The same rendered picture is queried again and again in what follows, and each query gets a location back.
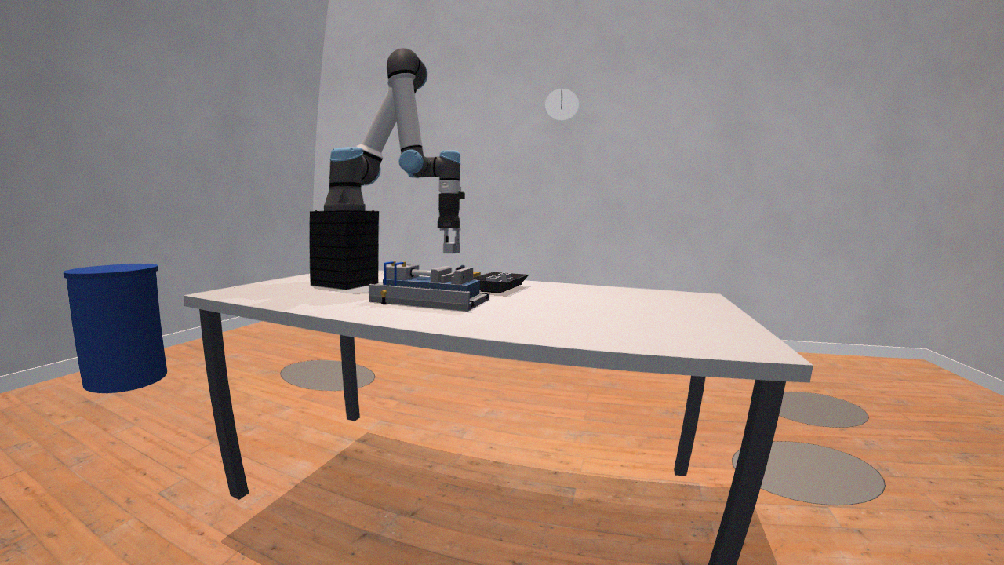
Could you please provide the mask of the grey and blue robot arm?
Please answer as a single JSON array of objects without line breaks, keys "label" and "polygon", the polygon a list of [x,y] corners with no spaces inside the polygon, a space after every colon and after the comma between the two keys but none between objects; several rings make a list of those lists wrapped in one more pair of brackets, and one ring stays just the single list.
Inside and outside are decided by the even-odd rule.
[{"label": "grey and blue robot arm", "polygon": [[388,57],[387,76],[390,89],[381,101],[365,139],[357,148],[331,150],[329,195],[324,210],[366,211],[361,186],[379,179],[381,151],[395,124],[401,149],[399,165],[409,177],[460,181],[461,154],[458,151],[440,151],[440,157],[424,157],[415,99],[417,89],[427,80],[424,62],[411,49],[398,48]]}]

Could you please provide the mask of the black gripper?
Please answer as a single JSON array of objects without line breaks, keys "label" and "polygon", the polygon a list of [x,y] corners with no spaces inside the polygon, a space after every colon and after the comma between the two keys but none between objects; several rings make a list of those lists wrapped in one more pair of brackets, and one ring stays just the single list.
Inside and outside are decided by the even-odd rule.
[{"label": "black gripper", "polygon": [[438,210],[440,210],[438,228],[440,228],[440,230],[444,230],[444,243],[449,243],[449,228],[456,230],[455,246],[459,246],[461,228],[460,218],[458,215],[460,210],[460,199],[465,198],[465,192],[461,192],[459,181],[440,181],[440,202],[438,203]]}]

